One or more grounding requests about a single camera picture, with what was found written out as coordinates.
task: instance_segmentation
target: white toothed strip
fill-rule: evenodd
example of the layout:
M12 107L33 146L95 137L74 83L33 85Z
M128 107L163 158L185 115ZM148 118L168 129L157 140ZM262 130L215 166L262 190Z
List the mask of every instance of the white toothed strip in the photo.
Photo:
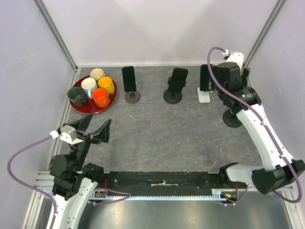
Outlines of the white toothed strip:
M44 190L46 193L53 196L53 193L51 190ZM225 198L220 198L221 191L212 191L211 196L131 196L126 200L206 200L206 201L225 201ZM107 197L94 197L94 193L90 195L89 200L116 200L121 199L126 196L107 196Z

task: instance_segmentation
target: red tray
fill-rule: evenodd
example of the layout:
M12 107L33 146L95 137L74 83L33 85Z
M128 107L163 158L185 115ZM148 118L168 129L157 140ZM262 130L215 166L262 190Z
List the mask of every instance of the red tray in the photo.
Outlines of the red tray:
M81 83L84 79L90 77L89 75L85 76L84 78L81 78L79 81L77 81L73 87L81 87ZM116 100L116 98L118 97L119 94L119 90L118 90L118 85L116 84L116 82L113 80L114 83L114 87L115 87L115 91L113 93L113 100L110 101L110 103L108 104L108 106L106 107L99 107L95 104L95 102L92 99L89 99L89 97L87 96L87 103L84 106L76 106L74 103L71 102L70 100L70 104L71 106L78 112L83 113L83 114L89 114L89 113L94 113L94 114L98 114L100 112L103 112L105 110L107 110L109 107L112 106L112 104L114 103L114 101Z

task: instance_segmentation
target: round base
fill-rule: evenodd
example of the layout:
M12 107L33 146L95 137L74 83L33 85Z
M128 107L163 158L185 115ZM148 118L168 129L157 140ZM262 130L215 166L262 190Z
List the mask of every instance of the round base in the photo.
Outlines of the round base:
M125 100L130 104L135 104L141 99L139 92L126 92Z
M166 90L163 94L163 98L169 104L177 104L182 100L182 93L180 92L180 93L172 94L171 92Z
M242 122L238 120L236 115L231 113L231 110L227 110L223 114L223 121L227 126L232 128L238 128L242 125Z

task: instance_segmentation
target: gray work surface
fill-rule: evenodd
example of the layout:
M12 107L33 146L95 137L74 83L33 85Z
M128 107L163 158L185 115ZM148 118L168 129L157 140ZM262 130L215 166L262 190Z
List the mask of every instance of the gray work surface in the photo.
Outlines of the gray work surface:
M91 145L85 164L92 162L106 171L218 171L231 162L249 166L262 164L246 129L230 128L222 120L228 108L210 93L211 102L199 103L200 67L188 66L182 100L169 104L163 99L167 79L174 67L136 67L137 89L141 99L136 104L125 101L120 67L105 67L119 96L105 112L95 114L88 132L112 119L109 143ZM82 68L80 78L94 68ZM73 108L69 121L84 117ZM69 153L63 143L61 154Z
M44 199L36 229L44 229L51 201ZM88 204L79 229L292 229L283 201L248 192L235 207L208 201L142 201Z

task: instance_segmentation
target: scratch on table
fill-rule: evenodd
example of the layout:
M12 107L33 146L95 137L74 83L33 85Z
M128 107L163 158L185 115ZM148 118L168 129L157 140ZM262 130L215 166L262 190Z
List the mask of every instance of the scratch on table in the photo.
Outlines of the scratch on table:
M128 113L126 113L126 114L128 114ZM128 114L131 118L133 118L134 120L136 120L134 117L132 117L130 114Z

